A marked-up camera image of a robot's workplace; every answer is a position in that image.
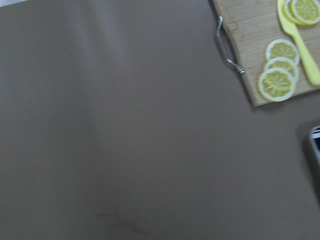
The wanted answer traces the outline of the digital kitchen scale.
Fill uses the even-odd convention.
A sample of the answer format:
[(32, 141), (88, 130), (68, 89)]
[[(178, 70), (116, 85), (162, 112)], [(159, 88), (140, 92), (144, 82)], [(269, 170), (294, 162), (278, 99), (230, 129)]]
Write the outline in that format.
[(308, 139), (312, 148), (315, 158), (315, 169), (320, 174), (320, 126), (313, 127), (309, 134)]

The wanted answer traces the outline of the lemon slice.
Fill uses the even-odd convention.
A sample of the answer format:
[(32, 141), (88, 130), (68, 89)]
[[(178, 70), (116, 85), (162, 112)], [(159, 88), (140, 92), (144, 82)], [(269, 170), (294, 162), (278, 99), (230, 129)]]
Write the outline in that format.
[(300, 79), (300, 71), (295, 64), (295, 62), (287, 57), (275, 57), (269, 60), (263, 68), (263, 71), (266, 71), (271, 68), (281, 68), (283, 70), (286, 70), (287, 72), (290, 73), (292, 78), (295, 80), (297, 83)]
[(299, 25), (299, 26), (303, 26), (304, 24), (298, 20), (292, 13), (291, 13), (291, 10), (290, 10), (290, 3), (292, 1), (291, 0), (285, 0), (284, 3), (283, 3), (283, 6), (282, 6), (282, 11), (283, 11), (283, 14), (287, 17), (287, 19), (289, 21), (291, 21), (292, 23), (296, 24), (296, 25)]
[(283, 57), (287, 58), (295, 65), (300, 63), (301, 57), (298, 48), (287, 39), (275, 39), (271, 41), (265, 48), (264, 57), (266, 61)]
[(273, 67), (265, 70), (258, 78), (260, 95), (270, 102), (282, 102), (291, 98), (296, 91), (297, 81), (285, 69)]
[(293, 0), (290, 3), (293, 16), (303, 25), (315, 25), (320, 21), (318, 0)]

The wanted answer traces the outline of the yellow plastic knife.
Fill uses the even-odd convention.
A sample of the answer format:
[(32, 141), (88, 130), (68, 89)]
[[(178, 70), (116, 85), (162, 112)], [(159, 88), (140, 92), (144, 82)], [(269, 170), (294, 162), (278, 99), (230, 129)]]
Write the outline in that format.
[(285, 14), (283, 13), (283, 5), (285, 4), (284, 0), (277, 1), (277, 15), (279, 23), (282, 27), (282, 30), (289, 35), (294, 44), (296, 45), (299, 55), (300, 61), (302, 63), (305, 76), (308, 82), (313, 86), (320, 85), (320, 68), (318, 64), (314, 60), (310, 51), (308, 50), (304, 40), (302, 39), (296, 25), (293, 22), (290, 22)]

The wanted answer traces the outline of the wooden cutting board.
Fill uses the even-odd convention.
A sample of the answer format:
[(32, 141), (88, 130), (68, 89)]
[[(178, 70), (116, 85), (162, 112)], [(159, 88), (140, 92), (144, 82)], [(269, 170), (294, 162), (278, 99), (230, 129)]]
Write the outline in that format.
[(320, 88), (320, 3), (317, 0), (216, 0), (218, 29), (230, 37), (255, 106)]

